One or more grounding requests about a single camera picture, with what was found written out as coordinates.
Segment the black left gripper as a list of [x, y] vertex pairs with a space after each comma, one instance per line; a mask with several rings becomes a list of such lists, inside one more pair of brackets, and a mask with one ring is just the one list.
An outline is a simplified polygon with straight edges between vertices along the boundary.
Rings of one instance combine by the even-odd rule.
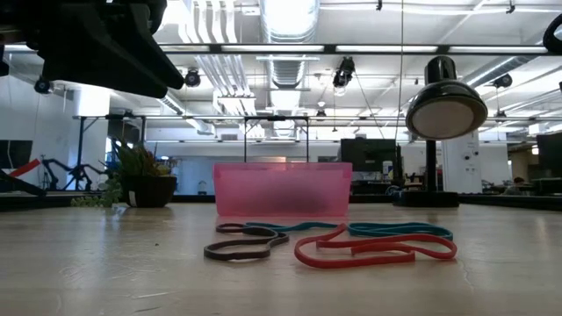
[[41, 36], [42, 75], [162, 98], [184, 79], [154, 34], [166, 0], [1, 0], [1, 45]]

